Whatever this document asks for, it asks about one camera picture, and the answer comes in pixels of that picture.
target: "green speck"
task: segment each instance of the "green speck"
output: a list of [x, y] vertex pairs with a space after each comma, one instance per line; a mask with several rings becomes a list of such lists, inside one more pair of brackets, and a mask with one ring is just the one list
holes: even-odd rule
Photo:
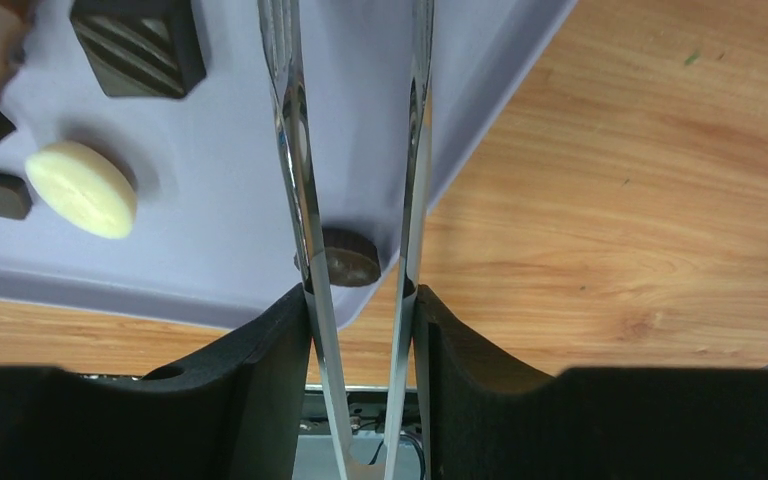
[[699, 50], [696, 50], [695, 52], [690, 54], [689, 57], [687, 57], [687, 60], [684, 61], [684, 66], [687, 67], [687, 66], [693, 65], [696, 62], [696, 60], [699, 60], [699, 57], [701, 56], [702, 54], [699, 53]]

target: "wood grain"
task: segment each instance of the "wood grain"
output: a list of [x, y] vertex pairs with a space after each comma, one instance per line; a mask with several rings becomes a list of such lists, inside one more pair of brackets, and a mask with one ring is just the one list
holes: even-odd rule
[[[768, 0], [582, 0], [423, 255], [457, 315], [550, 373], [768, 363]], [[386, 384], [394, 297], [341, 332], [349, 383]], [[0, 363], [140, 374], [219, 334], [0, 302]]]

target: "round dark chocolate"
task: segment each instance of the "round dark chocolate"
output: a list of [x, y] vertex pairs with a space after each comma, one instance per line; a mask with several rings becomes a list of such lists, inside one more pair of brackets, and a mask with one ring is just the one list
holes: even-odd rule
[[[378, 248], [369, 239], [342, 228], [323, 228], [322, 237], [331, 285], [365, 287], [381, 278]], [[299, 268], [298, 255], [293, 263]]]

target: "gray tray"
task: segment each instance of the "gray tray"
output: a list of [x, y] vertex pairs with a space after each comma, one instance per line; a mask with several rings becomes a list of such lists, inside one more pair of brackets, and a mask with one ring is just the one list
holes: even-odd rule
[[[41, 200], [0, 219], [0, 298], [233, 328], [299, 282], [256, 2], [193, 0], [207, 78], [183, 101], [109, 99], [68, 20], [43, 0], [2, 111], [0, 170], [71, 139], [134, 180], [125, 240], [87, 234]], [[431, 205], [557, 31], [573, 0], [445, 0], [434, 38]], [[410, 1], [302, 2], [310, 136], [326, 226], [398, 254], [407, 155]], [[334, 288], [339, 327], [376, 290]]]

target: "silver tongs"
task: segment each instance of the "silver tongs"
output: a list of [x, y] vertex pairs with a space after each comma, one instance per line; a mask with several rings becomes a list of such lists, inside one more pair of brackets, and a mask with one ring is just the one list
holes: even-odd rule
[[[298, 0], [258, 0], [258, 10], [263, 52], [272, 81], [281, 169], [340, 478], [381, 478], [381, 464], [363, 465], [349, 454], [353, 437], [308, 139], [299, 3]], [[396, 299], [384, 428], [386, 450], [382, 452], [386, 458], [383, 476], [388, 480], [395, 474], [396, 452], [402, 433], [411, 321], [431, 178], [430, 81], [434, 0], [415, 0], [413, 21], [408, 165], [399, 264], [401, 280]]]

